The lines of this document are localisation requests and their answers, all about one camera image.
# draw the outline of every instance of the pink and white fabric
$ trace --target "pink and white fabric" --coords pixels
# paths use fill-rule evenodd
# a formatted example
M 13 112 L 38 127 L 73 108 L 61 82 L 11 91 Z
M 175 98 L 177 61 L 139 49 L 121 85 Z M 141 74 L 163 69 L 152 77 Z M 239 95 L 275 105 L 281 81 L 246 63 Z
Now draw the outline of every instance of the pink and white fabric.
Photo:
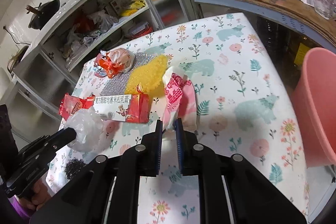
M 163 113 L 163 129 L 174 129 L 174 121 L 181 118 L 188 131 L 196 130 L 196 97 L 194 86 L 179 67 L 170 67 L 162 77 L 167 105 Z

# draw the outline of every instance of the human hand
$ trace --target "human hand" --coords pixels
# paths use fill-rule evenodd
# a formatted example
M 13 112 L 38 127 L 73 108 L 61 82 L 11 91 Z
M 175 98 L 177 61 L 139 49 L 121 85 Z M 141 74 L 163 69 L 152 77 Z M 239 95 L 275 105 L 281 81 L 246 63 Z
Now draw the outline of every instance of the human hand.
M 31 200 L 15 197 L 22 207 L 35 211 L 39 210 L 51 198 L 51 196 L 48 193 L 47 186 L 43 184 L 42 179 L 39 179 L 33 185 L 33 191 L 35 194 Z

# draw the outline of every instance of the black frying pan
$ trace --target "black frying pan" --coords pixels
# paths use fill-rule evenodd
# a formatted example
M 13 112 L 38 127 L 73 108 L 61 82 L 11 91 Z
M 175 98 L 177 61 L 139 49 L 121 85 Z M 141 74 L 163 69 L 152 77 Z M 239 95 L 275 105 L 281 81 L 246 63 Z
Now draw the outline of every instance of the black frying pan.
M 28 27 L 33 28 L 35 30 L 41 30 L 43 26 L 49 21 L 49 19 L 52 18 L 54 14 L 56 14 L 56 12 L 59 10 L 59 6 L 60 6 L 59 0 L 53 0 L 47 2 L 42 6 L 40 3 L 37 9 L 31 7 L 30 5 L 27 5 L 26 9 L 29 12 L 34 13 L 34 15 L 31 17 Z

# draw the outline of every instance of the yellow fuzzy sponge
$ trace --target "yellow fuzzy sponge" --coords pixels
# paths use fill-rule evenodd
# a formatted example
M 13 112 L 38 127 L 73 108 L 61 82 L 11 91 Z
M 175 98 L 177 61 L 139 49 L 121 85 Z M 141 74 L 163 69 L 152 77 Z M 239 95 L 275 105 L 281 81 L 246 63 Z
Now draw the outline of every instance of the yellow fuzzy sponge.
M 136 68 L 128 79 L 125 94 L 138 93 L 137 85 L 141 84 L 143 92 L 151 98 L 164 96 L 162 77 L 167 70 L 167 62 L 165 55 L 159 55 L 148 64 Z

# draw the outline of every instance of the gray glitter cloth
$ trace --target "gray glitter cloth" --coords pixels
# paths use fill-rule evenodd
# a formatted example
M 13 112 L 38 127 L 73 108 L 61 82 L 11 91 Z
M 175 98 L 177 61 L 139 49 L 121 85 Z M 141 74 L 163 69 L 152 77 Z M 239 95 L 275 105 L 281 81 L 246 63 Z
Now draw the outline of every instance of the gray glitter cloth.
M 139 66 L 148 64 L 155 56 L 151 54 L 145 54 L 143 52 L 138 52 L 135 54 L 135 59 L 133 62 L 133 67 L 127 73 L 119 73 L 109 80 L 103 90 L 100 93 L 100 96 L 109 96 L 109 95 L 120 95 L 124 94 L 127 81 L 134 69 Z

